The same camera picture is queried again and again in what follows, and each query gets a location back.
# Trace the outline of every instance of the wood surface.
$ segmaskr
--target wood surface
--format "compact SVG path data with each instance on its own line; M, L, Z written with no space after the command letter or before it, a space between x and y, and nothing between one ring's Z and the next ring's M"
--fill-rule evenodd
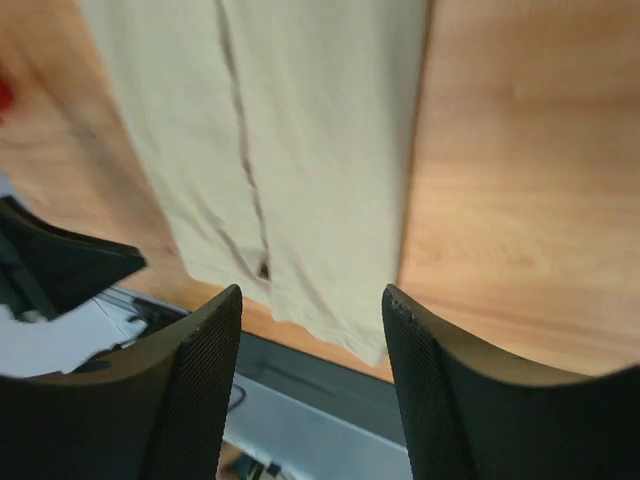
M544 364L640 360L640 1L441 0L430 23L400 287ZM219 291L184 272L71 0L0 0L0 76L0 170L38 215L138 246L128 288ZM391 379L255 303L243 322Z

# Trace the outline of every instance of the wooden tabletop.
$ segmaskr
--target wooden tabletop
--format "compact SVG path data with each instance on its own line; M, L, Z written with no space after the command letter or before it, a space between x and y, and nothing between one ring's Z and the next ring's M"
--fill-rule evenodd
M137 246L123 285L188 309L190 279L72 0L0 0L17 95L0 169L55 225ZM431 13L399 285L527 358L640 360L640 2L442 0ZM391 380L246 302L246 331Z

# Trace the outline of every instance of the black object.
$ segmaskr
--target black object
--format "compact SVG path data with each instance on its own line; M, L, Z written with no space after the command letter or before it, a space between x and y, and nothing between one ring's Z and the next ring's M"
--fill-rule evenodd
M596 379L545 367L393 286L382 313L416 480L640 478L640 367Z
M19 320L53 320L145 266L137 248L54 227L0 198L0 303Z
M229 287L87 373L0 377L2 478L214 478L241 314Z

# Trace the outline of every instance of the cloth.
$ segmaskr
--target cloth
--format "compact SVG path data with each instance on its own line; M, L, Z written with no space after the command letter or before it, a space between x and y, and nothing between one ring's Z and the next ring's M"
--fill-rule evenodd
M83 5L189 274L377 363L425 0Z

